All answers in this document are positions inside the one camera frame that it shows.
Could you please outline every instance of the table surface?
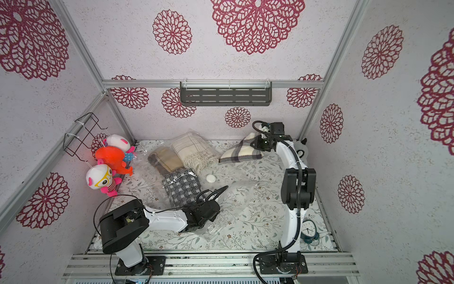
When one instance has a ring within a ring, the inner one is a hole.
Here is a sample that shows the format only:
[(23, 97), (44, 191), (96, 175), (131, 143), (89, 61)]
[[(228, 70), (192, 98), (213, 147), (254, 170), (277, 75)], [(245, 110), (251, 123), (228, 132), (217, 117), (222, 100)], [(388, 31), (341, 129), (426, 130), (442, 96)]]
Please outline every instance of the table surface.
[[(164, 140), (142, 140), (137, 151), (150, 151)], [(208, 141), (218, 152), (236, 145), (238, 141), (211, 140)], [(273, 152), (264, 152), (260, 160), (242, 163), (217, 165), (212, 173), (225, 182), (249, 179), (255, 181), (255, 187), (249, 196), (246, 207), (240, 214), (231, 216), (228, 210), (220, 214), (220, 219), (225, 221), (226, 227), (218, 234), (209, 237), (193, 233), (175, 233), (167, 230), (146, 230), (139, 237), (138, 242), (144, 250), (148, 249), (180, 249), (180, 250), (264, 250), (274, 249), (282, 236), (282, 223), (285, 207), (281, 202), (281, 184), (284, 175), (284, 166), (280, 158)], [(135, 172), (133, 176), (125, 176), (119, 194), (132, 194), (138, 196), (143, 202), (156, 209), (168, 208), (166, 196), (159, 192), (162, 189), (161, 177), (156, 176), (156, 182), (148, 185), (141, 176)], [(231, 194), (231, 202), (246, 202), (240, 194), (235, 198)], [(117, 197), (110, 210), (129, 201), (129, 197)], [(310, 205), (305, 219), (311, 219), (317, 226), (320, 234), (319, 240), (312, 244), (301, 241), (302, 251), (334, 251), (329, 232), (320, 212), (317, 200)], [(95, 249), (102, 249), (100, 237), (94, 242)]]

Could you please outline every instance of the pink plush toy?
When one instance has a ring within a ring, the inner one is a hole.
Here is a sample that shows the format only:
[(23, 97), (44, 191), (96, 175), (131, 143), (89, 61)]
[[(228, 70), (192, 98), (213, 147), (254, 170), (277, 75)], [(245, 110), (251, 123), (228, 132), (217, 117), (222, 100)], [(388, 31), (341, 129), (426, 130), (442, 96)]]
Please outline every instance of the pink plush toy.
[(121, 178), (114, 178), (116, 174), (106, 164), (97, 164), (88, 170), (85, 179), (87, 184), (92, 189), (100, 189), (102, 193), (107, 194), (109, 197), (116, 196), (118, 192), (115, 190), (117, 184), (122, 182)]

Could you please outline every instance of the plush toy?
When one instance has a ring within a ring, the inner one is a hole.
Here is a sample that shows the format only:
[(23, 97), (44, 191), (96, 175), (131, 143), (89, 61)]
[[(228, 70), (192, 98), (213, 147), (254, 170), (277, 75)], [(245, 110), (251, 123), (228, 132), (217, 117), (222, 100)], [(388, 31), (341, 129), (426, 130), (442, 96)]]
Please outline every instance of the plush toy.
[(132, 161), (135, 157), (134, 150), (136, 149), (122, 136), (114, 134), (110, 135), (103, 141), (105, 146), (113, 146), (121, 149), (124, 152), (123, 161), (129, 162)]
[(115, 170), (112, 170), (106, 164), (97, 164), (88, 170), (85, 179), (87, 184), (92, 189), (100, 189), (102, 193), (109, 197), (116, 196), (118, 192), (115, 190), (117, 184), (122, 182), (121, 178), (114, 178)]
[(126, 167), (126, 162), (123, 161), (124, 153), (120, 148), (113, 146), (101, 147), (94, 153), (98, 160), (98, 164), (107, 164), (119, 174), (133, 175), (133, 168)]

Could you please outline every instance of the orange plush toy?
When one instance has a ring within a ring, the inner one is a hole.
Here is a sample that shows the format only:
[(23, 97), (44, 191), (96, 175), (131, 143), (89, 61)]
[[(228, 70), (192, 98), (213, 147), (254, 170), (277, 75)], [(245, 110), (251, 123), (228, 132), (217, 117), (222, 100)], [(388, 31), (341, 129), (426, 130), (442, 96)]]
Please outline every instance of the orange plush toy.
[(111, 169), (117, 171), (118, 174), (133, 175), (133, 168), (126, 167), (126, 162), (123, 161), (124, 153), (121, 149), (113, 146), (101, 147), (94, 153), (98, 160), (98, 164), (106, 164)]

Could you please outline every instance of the red flower pattern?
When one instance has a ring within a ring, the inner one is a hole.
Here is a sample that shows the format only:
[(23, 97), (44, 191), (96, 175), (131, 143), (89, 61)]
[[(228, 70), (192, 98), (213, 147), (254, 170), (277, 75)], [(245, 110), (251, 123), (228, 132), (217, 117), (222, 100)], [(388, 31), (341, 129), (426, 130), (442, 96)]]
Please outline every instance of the red flower pattern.
[(16, 220), (24, 227), (42, 229), (60, 217), (68, 205), (68, 199), (68, 183), (58, 173), (50, 173), (16, 216)]
[(364, 206), (364, 190), (360, 181), (356, 177), (346, 175), (339, 182), (337, 196), (340, 204), (350, 213), (356, 214)]
[(451, 284), (454, 283), (454, 255), (449, 251), (433, 251), (425, 254), (418, 261), (418, 284)]
[(421, 123), (432, 131), (430, 138), (448, 146), (454, 155), (454, 29), (442, 49), (432, 55), (429, 72), (421, 79)]
[(326, 107), (320, 119), (321, 137), (326, 143), (333, 143), (339, 138), (344, 127), (341, 108), (336, 104)]
[(94, 153), (96, 153), (96, 150), (101, 148), (103, 146), (103, 140), (107, 138), (107, 135), (104, 133), (99, 133), (96, 134), (96, 136), (93, 138), (93, 141), (91, 142), (91, 155), (93, 155), (93, 158), (96, 159), (94, 156)]
[[(135, 80), (129, 76), (115, 76), (112, 80)], [(110, 89), (117, 102), (130, 109), (141, 109), (148, 104), (146, 88), (112, 88)]]
[(368, 79), (376, 79), (388, 73), (394, 66), (402, 50), (402, 31), (398, 26), (390, 25), (379, 31), (367, 45), (361, 64)]
[(155, 40), (170, 54), (185, 52), (192, 42), (191, 28), (182, 15), (175, 11), (161, 11), (153, 23)]
[(3, 272), (3, 268), (5, 267), (5, 262), (3, 261), (4, 257), (5, 257), (5, 254), (1, 252), (1, 247), (0, 247), (0, 279), (1, 279), (1, 273)]
[(0, 1), (0, 62), (8, 72), (44, 81), (65, 69), (69, 42), (45, 0)]
[(276, 48), (298, 24), (304, 0), (211, 0), (217, 32), (238, 52)]
[(195, 106), (184, 106), (181, 104), (179, 88), (166, 90), (161, 101), (166, 112), (179, 118), (189, 117), (193, 115), (197, 109)]
[(241, 128), (251, 121), (251, 113), (245, 108), (234, 107), (226, 112), (225, 121), (233, 128)]
[[(307, 74), (306, 76), (300, 77), (298, 80), (320, 81), (322, 80), (322, 77), (320, 75)], [(317, 88), (290, 88), (287, 91), (287, 101), (290, 105), (297, 108), (303, 108), (312, 104), (317, 92)]]

